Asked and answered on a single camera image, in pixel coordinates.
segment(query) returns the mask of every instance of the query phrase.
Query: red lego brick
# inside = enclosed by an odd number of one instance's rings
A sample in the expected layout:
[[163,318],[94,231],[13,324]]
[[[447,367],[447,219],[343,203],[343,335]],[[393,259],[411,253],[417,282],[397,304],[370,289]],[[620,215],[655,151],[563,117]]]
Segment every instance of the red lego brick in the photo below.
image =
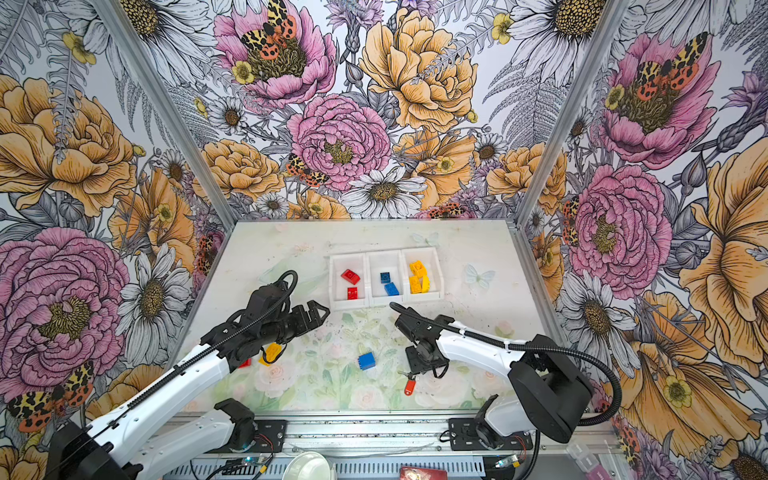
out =
[[344,273],[341,274],[341,277],[350,282],[352,285],[357,285],[357,283],[360,281],[360,275],[357,273],[354,273],[350,269],[344,270]]

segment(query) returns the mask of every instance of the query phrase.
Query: lego brick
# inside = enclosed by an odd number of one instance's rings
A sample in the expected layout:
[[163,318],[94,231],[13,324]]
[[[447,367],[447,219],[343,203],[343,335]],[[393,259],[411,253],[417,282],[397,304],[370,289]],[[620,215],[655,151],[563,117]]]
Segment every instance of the lego brick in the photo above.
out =
[[351,271],[350,269],[344,270],[344,273],[341,274],[341,277],[344,280],[350,282],[352,285],[357,285],[357,283],[360,281],[360,275]]
[[399,295],[400,292],[397,290],[397,285],[394,283],[387,283],[384,286],[384,290],[386,290],[386,294],[389,296]]
[[419,278],[417,276],[411,276],[409,278],[409,281],[411,282],[411,293],[421,293],[422,292],[422,286],[419,283]]
[[361,370],[367,370],[376,366],[376,360],[373,358],[373,353],[368,352],[358,357],[357,364],[360,365]]

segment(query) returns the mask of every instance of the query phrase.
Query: floral wallpaper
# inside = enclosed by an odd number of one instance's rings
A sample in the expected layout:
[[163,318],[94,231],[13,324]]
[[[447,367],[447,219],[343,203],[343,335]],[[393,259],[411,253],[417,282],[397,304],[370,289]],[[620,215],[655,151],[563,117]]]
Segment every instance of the floral wallpaper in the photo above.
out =
[[88,4],[0,13],[0,476],[39,480],[162,374],[224,232]]

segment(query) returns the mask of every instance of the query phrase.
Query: floral tablecloth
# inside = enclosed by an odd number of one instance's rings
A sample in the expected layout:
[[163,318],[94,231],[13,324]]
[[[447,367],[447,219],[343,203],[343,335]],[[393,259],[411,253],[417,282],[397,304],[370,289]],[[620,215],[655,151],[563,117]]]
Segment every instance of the floral tablecloth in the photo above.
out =
[[[488,333],[529,339],[543,328],[503,220],[239,223],[202,299],[179,359],[200,336],[246,305],[253,290],[295,270],[293,304],[328,305],[328,255],[434,246],[445,277],[445,299],[414,303]],[[417,379],[405,396],[408,340],[388,307],[331,312],[321,328],[292,341],[272,366],[253,362],[202,393],[186,407],[205,412],[235,398],[255,411],[401,410],[477,408],[506,379],[452,362],[442,379]],[[376,367],[361,371],[357,357],[373,352]]]

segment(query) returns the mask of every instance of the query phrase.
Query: wall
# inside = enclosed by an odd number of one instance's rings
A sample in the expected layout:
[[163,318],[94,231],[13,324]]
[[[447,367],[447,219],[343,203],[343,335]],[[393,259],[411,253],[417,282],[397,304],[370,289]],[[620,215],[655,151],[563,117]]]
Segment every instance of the wall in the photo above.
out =
[[635,2],[525,226],[638,478],[768,478],[767,22]]
[[163,372],[224,237],[89,5],[0,7],[0,476],[39,480]]

